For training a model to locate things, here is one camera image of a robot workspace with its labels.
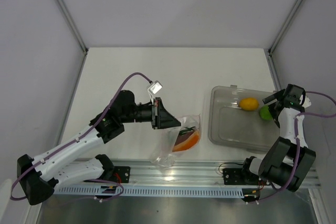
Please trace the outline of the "green round fruit toy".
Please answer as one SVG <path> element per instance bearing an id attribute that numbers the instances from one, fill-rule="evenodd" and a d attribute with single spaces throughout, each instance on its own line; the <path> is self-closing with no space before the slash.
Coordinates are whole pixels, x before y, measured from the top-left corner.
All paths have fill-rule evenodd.
<path id="1" fill-rule="evenodd" d="M 259 116 L 261 119 L 265 120 L 265 121 L 272 121 L 273 117 L 269 111 L 269 106 L 268 105 L 264 105 L 263 107 L 261 107 L 261 109 L 259 110 Z"/>

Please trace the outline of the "yellow lemon toy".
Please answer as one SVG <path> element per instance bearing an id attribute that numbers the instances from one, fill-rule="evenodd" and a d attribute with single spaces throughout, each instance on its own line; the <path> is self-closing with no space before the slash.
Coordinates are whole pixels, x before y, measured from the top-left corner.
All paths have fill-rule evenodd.
<path id="1" fill-rule="evenodd" d="M 238 106 L 245 111 L 255 111 L 259 108 L 259 102 L 255 98 L 245 98 L 240 100 Z"/>

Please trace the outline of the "green scallion toy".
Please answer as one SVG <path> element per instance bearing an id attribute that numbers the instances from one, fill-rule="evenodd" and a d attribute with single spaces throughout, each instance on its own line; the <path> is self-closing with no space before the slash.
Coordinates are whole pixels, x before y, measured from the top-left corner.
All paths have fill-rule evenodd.
<path id="1" fill-rule="evenodd" d="M 185 127 L 184 129 L 180 130 L 179 135 L 184 135 L 188 132 L 194 132 L 196 127 Z"/>

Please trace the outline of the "clear pink zip bag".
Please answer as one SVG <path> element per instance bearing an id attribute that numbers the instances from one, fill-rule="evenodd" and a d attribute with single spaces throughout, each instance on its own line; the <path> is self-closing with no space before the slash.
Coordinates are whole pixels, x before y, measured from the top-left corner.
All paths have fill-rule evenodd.
<path id="1" fill-rule="evenodd" d="M 179 127 L 163 131 L 160 141 L 150 156 L 150 162 L 160 170 L 168 169 L 186 152 L 193 149 L 202 136 L 201 116 L 187 115 L 178 118 Z"/>

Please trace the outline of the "red meat slice toy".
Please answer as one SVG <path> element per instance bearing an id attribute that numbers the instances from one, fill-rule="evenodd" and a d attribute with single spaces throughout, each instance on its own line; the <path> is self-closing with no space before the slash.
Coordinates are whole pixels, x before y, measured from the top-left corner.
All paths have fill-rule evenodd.
<path id="1" fill-rule="evenodd" d="M 198 130 L 197 128 L 195 129 L 194 132 L 188 132 L 184 135 L 179 135 L 178 133 L 172 151 L 173 152 L 187 151 L 199 142 L 200 137 L 201 133 L 200 130 Z"/>

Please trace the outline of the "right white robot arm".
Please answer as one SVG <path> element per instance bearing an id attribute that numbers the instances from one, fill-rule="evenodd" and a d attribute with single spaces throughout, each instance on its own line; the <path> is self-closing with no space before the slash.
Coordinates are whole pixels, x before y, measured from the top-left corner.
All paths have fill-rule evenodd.
<path id="1" fill-rule="evenodd" d="M 308 148 L 303 120 L 305 108 L 311 105 L 304 88 L 288 84 L 263 99 L 279 127 L 279 137 L 263 159 L 251 156 L 245 159 L 240 179 L 251 184 L 258 178 L 278 185 L 279 189 L 295 192 L 312 167 L 316 153 Z"/>

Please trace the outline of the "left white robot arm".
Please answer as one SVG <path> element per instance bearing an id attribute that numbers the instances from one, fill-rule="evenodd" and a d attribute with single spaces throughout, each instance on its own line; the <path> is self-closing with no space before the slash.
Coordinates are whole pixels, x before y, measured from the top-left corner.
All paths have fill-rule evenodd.
<path id="1" fill-rule="evenodd" d="M 107 155 L 99 154 L 83 164 L 73 164 L 73 161 L 122 134 L 126 123 L 142 122 L 149 122 L 155 130 L 181 126 L 164 108 L 161 98 L 136 104 L 134 94 L 122 90 L 111 105 L 69 141 L 35 157 L 24 154 L 18 158 L 17 179 L 25 194 L 23 198 L 33 206 L 44 202 L 63 186 L 92 179 L 110 181 L 114 165 Z"/>

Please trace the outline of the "clear plastic food container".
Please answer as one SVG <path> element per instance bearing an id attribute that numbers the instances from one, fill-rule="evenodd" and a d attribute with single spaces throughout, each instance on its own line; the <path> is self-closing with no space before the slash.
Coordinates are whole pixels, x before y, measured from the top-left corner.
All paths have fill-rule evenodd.
<path id="1" fill-rule="evenodd" d="M 254 153 L 266 153 L 278 137 L 296 143 L 294 121 L 285 122 L 280 117 L 280 127 L 274 120 L 263 120 L 259 110 L 263 99 L 271 92 L 240 89 L 236 86 L 216 86 L 211 92 L 208 138 L 216 145 L 246 149 Z M 242 99 L 255 98 L 259 107 L 255 111 L 242 110 L 238 104 Z"/>

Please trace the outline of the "aluminium mounting rail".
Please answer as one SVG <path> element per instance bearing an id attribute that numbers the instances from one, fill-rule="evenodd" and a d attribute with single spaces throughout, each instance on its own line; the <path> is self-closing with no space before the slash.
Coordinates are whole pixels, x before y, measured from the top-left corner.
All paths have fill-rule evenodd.
<path id="1" fill-rule="evenodd" d="M 102 160 L 92 158 L 59 167 L 50 161 L 38 165 L 35 170 L 42 180 L 57 189 L 82 182 L 116 183 L 107 180 L 107 173 L 115 166 L 131 167 L 128 185 L 209 187 L 225 185 L 218 172 L 219 165 L 214 162 L 176 162 L 172 167 L 160 170 L 149 161 L 110 161 L 104 157 Z"/>

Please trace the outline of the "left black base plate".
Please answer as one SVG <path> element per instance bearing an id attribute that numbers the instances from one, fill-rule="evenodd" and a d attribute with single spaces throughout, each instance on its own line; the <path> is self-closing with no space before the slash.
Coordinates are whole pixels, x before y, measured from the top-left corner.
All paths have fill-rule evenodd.
<path id="1" fill-rule="evenodd" d="M 131 175 L 131 167 L 115 166 L 114 170 L 107 173 L 107 180 L 119 184 L 128 184 Z"/>

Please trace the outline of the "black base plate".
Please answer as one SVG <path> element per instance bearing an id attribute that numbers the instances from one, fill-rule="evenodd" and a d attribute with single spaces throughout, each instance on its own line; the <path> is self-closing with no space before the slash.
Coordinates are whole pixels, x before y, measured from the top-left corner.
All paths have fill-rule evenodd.
<path id="1" fill-rule="evenodd" d="M 131 167 L 115 166 L 114 170 L 107 173 L 107 180 L 119 184 L 128 184 L 131 175 Z"/>
<path id="2" fill-rule="evenodd" d="M 225 185 L 268 186 L 270 182 L 262 180 L 258 175 L 250 172 L 241 163 L 225 162 L 219 165 Z"/>

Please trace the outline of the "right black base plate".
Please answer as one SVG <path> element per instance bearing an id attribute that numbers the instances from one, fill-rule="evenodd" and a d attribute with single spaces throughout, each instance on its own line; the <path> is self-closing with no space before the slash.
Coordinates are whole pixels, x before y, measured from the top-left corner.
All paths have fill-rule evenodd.
<path id="1" fill-rule="evenodd" d="M 225 162 L 219 165 L 225 185 L 268 186 L 270 182 L 262 180 L 258 175 L 250 172 L 241 163 Z"/>

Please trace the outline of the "right aluminium frame post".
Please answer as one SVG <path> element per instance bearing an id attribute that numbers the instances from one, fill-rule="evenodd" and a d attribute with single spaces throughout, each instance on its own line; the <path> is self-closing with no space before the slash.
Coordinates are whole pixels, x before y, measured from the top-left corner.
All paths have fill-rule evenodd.
<path id="1" fill-rule="evenodd" d="M 268 53 L 270 56 L 272 56 L 280 44 L 281 40 L 283 39 L 285 33 L 289 29 L 291 23 L 294 21 L 296 15 L 300 11 L 300 8 L 303 6 L 305 0 L 295 0 L 292 7 L 290 8 L 284 22 L 280 26 L 280 29 L 278 30 L 274 40 L 272 41 L 270 48 L 268 49 Z"/>

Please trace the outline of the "aluminium frame post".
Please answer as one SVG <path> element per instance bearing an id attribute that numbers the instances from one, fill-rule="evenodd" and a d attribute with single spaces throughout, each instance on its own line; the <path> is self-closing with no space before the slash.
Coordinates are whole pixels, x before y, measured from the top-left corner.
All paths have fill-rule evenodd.
<path id="1" fill-rule="evenodd" d="M 290 8 L 284 22 L 280 26 L 280 29 L 278 30 L 274 40 L 272 41 L 270 48 L 268 49 L 268 53 L 270 56 L 272 56 L 280 44 L 281 40 L 283 39 L 285 33 L 289 29 L 291 23 L 294 21 L 296 15 L 300 11 L 300 8 L 303 6 L 305 0 L 295 0 L 292 7 Z"/>
<path id="2" fill-rule="evenodd" d="M 65 1 L 64 0 L 54 0 L 54 1 L 61 15 L 63 16 L 63 19 L 66 22 L 70 32 L 72 33 L 75 41 L 77 42 L 79 48 L 84 54 L 86 54 L 88 52 L 88 47 L 86 46 Z"/>

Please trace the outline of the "left aluminium frame post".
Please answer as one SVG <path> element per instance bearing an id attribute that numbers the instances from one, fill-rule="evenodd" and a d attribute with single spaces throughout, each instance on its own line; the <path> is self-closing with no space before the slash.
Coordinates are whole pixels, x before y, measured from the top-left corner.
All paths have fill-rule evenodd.
<path id="1" fill-rule="evenodd" d="M 70 32 L 72 33 L 75 41 L 77 42 L 79 48 L 84 54 L 86 54 L 88 52 L 88 47 L 86 46 L 65 1 L 64 0 L 54 0 L 54 1 L 61 15 L 63 16 L 63 19 L 66 22 Z"/>

